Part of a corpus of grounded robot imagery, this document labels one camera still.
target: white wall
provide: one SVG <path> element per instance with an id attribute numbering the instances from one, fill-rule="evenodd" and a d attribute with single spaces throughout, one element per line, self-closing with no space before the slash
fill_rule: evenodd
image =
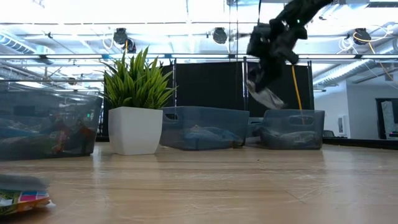
<path id="1" fill-rule="evenodd" d="M 379 139 L 376 98 L 398 98 L 398 90 L 388 85 L 350 84 L 347 97 L 351 138 Z"/>
<path id="2" fill-rule="evenodd" d="M 349 126 L 347 85 L 342 81 L 338 86 L 326 88 L 326 92 L 314 93 L 315 109 L 325 111 L 325 128 L 338 134 L 338 118 L 346 116 L 345 136 L 350 138 L 351 131 Z"/>

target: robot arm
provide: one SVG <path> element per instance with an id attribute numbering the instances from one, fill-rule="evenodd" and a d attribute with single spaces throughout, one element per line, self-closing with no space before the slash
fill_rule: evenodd
<path id="1" fill-rule="evenodd" d="M 280 77 L 286 60 L 292 65 L 299 61 L 293 48 L 298 39 L 307 39 L 305 25 L 321 8 L 332 2 L 333 0 L 292 0 L 269 24 L 258 23 L 254 27 L 247 54 L 260 58 L 258 68 L 250 71 L 251 77 L 256 80 L 256 92 Z"/>

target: clear plastic container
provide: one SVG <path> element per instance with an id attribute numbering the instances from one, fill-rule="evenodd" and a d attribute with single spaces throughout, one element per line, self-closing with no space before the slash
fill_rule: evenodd
<path id="1" fill-rule="evenodd" d="M 269 149 L 321 149 L 324 122 L 324 111 L 267 110 L 249 129 Z"/>
<path id="2" fill-rule="evenodd" d="M 249 112 L 201 106 L 163 108 L 160 144 L 183 150 L 243 146 Z"/>
<path id="3" fill-rule="evenodd" d="M 102 98 L 0 83 L 0 103 L 0 160 L 93 152 Z"/>

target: wooden tabletop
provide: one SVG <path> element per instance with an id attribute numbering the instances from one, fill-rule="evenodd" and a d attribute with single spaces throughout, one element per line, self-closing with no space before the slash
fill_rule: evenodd
<path id="1" fill-rule="evenodd" d="M 0 163 L 51 180 L 57 205 L 0 223 L 385 224 L 398 220 L 398 152 L 228 149 Z"/>

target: colorful package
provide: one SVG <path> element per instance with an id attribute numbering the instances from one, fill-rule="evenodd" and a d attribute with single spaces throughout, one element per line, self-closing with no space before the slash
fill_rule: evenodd
<path id="1" fill-rule="evenodd" d="M 50 203 L 46 191 L 0 190 L 0 216 L 43 208 Z"/>

